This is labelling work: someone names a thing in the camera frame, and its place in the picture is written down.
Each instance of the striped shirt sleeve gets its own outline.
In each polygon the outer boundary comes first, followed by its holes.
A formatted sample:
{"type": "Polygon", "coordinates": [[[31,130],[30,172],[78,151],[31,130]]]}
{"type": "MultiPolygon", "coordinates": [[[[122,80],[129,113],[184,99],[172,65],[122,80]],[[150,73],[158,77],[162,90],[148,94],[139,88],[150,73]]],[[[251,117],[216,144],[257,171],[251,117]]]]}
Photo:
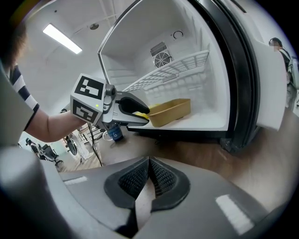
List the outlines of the striped shirt sleeve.
{"type": "Polygon", "coordinates": [[[26,130],[28,125],[30,124],[31,120],[34,118],[34,116],[39,108],[39,104],[27,90],[25,82],[23,80],[23,76],[19,70],[18,65],[16,65],[14,67],[14,69],[10,71],[9,80],[10,80],[11,84],[13,85],[14,90],[19,93],[19,95],[22,97],[22,99],[25,101],[25,103],[30,107],[30,109],[33,110],[33,115],[31,116],[29,122],[27,123],[27,125],[24,129],[24,130],[26,130]]]}

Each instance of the wooden floor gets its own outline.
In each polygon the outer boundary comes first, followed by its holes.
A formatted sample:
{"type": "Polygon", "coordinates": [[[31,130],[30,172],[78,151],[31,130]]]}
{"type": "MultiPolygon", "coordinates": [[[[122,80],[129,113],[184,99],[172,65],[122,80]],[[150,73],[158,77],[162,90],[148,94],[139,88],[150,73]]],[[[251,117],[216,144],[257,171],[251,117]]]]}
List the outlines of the wooden floor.
{"type": "MultiPolygon", "coordinates": [[[[218,144],[157,142],[123,128],[125,139],[112,143],[100,139],[97,149],[104,165],[138,156],[158,156],[214,171],[255,197],[271,211],[291,195],[298,180],[299,118],[285,111],[278,132],[262,129],[242,152],[231,155],[218,144]]],[[[99,167],[93,156],[83,165],[69,154],[60,157],[64,171],[99,167]]]]}

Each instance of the white wire rack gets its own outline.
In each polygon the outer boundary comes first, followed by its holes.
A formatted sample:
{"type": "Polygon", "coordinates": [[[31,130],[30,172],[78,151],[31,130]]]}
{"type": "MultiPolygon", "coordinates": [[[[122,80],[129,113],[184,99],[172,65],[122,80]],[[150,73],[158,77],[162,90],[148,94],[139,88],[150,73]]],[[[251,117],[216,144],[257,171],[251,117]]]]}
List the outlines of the white wire rack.
{"type": "Polygon", "coordinates": [[[167,80],[171,80],[178,77],[178,74],[181,72],[203,66],[206,63],[209,52],[209,50],[196,52],[191,55],[182,57],[178,60],[175,60],[173,62],[170,62],[165,66],[162,66],[152,71],[151,73],[140,78],[139,80],[136,80],[123,91],[138,90],[157,81],[165,82],[167,80]]]}

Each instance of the yellow tray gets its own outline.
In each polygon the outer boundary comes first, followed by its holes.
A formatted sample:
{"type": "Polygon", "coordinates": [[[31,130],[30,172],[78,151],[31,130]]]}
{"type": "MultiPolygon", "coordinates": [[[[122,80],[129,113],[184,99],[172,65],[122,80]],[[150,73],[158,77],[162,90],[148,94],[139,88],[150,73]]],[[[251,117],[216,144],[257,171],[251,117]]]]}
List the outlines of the yellow tray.
{"type": "Polygon", "coordinates": [[[151,108],[148,117],[154,127],[160,127],[182,118],[190,112],[190,99],[173,99],[151,108]]]}

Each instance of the fluorescent light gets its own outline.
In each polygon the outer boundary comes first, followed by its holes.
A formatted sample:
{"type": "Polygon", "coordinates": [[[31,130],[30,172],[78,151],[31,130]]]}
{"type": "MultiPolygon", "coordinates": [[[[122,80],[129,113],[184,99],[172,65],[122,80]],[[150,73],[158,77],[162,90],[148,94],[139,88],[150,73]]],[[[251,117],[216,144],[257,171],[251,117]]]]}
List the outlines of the fluorescent light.
{"type": "Polygon", "coordinates": [[[52,37],[54,40],[58,41],[60,44],[63,44],[65,47],[75,52],[76,54],[82,51],[79,46],[72,42],[66,35],[55,28],[52,24],[49,24],[43,32],[52,37]]]}

